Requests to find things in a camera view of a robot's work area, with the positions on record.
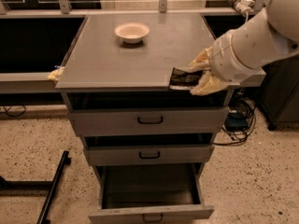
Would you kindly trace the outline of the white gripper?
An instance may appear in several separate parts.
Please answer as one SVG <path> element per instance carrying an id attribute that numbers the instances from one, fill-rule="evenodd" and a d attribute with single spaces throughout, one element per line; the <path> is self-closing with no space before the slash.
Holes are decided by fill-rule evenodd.
<path id="1" fill-rule="evenodd" d="M 260 72 L 260 68 L 246 67 L 236 56 L 233 48 L 233 32 L 218 37 L 211 48 L 203 49 L 186 67 L 187 73 L 205 71 L 198 84 L 190 90 L 192 95 L 204 96 L 225 90 L 228 82 L 243 82 Z"/>

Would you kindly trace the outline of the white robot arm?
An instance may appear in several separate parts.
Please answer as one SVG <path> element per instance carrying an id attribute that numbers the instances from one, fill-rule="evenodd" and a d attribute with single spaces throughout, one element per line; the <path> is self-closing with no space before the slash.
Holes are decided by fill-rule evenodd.
<path id="1" fill-rule="evenodd" d="M 299 0 L 266 0 L 258 14 L 217 38 L 185 69 L 203 73 L 191 94 L 208 95 L 241 83 L 269 63 L 298 55 L 298 45 Z"/>

